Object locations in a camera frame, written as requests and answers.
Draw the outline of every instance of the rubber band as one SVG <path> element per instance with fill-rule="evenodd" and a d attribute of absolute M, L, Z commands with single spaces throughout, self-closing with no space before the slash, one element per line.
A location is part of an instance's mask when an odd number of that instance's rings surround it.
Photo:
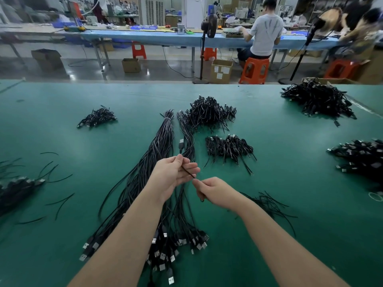
<path fill-rule="evenodd" d="M 377 199 L 373 198 L 373 197 L 371 196 L 372 194 L 376 195 L 378 198 L 380 198 L 380 200 L 377 200 Z M 368 196 L 369 196 L 370 198 L 372 198 L 373 200 L 375 200 L 375 201 L 378 201 L 378 202 L 382 202 L 382 201 L 383 201 L 383 197 L 381 197 L 379 194 L 376 194 L 376 193 L 368 193 Z"/>

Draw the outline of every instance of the man in white shirt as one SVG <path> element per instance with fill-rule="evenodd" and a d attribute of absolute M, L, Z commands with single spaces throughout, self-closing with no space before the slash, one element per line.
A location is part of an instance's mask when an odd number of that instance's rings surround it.
<path fill-rule="evenodd" d="M 275 14 L 276 2 L 276 0 L 265 0 L 263 3 L 264 15 L 256 19 L 250 31 L 244 27 L 239 28 L 246 42 L 249 42 L 254 36 L 252 47 L 237 49 L 239 64 L 242 68 L 245 67 L 249 57 L 255 59 L 269 58 L 274 44 L 280 42 L 283 20 Z"/>

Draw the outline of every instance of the person in dark red clothing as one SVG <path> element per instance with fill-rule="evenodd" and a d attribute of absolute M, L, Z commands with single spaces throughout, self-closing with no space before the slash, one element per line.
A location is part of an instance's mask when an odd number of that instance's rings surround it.
<path fill-rule="evenodd" d="M 97 22 L 98 23 L 104 23 L 104 24 L 108 24 L 108 20 L 103 16 L 102 14 L 102 9 L 101 9 L 101 6 L 100 6 L 100 3 L 98 2 L 98 0 L 94 0 L 94 3 L 93 3 L 93 14 L 97 17 Z"/>

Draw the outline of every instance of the white t-shirt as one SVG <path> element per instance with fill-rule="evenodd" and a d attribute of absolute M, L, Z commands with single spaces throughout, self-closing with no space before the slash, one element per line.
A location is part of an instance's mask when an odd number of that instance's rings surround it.
<path fill-rule="evenodd" d="M 254 36 L 250 51 L 258 56 L 268 56 L 273 52 L 274 41 L 281 37 L 283 20 L 276 14 L 259 16 L 251 27 L 250 35 Z"/>

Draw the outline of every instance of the person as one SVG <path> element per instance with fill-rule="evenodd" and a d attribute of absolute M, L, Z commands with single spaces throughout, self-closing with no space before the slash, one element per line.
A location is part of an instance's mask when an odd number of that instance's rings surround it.
<path fill-rule="evenodd" d="M 265 0 L 263 3 L 264 15 L 259 16 L 254 22 L 251 30 L 240 27 L 246 42 L 254 36 L 253 45 L 250 48 L 238 48 L 238 61 L 242 68 L 245 67 L 246 60 L 251 57 L 255 59 L 269 58 L 274 44 L 281 40 L 283 20 L 275 14 L 277 0 Z"/>
<path fill-rule="evenodd" d="M 372 1 L 373 0 L 356 0 L 346 6 L 341 19 L 342 27 L 346 28 L 345 31 L 352 31 L 357 27 L 361 17 L 371 9 Z"/>
<path fill-rule="evenodd" d="M 358 21 L 354 30 L 339 38 L 340 45 L 329 50 L 329 60 L 335 58 L 353 59 L 374 45 L 375 36 L 379 30 L 378 20 L 381 11 L 374 8 L 367 11 Z"/>
<path fill-rule="evenodd" d="M 102 14 L 102 8 L 100 6 L 100 3 L 98 0 L 94 0 L 93 3 L 93 14 L 97 17 L 97 22 L 101 23 L 103 22 L 104 24 L 108 24 L 108 20 L 103 16 Z"/>
<path fill-rule="evenodd" d="M 160 220 L 162 206 L 177 185 L 200 172 L 181 154 L 159 160 L 146 186 L 115 230 L 89 259 L 68 287 L 136 286 Z M 238 214 L 280 286 L 348 286 L 301 246 L 261 207 L 223 180 L 193 179 L 197 196 Z"/>

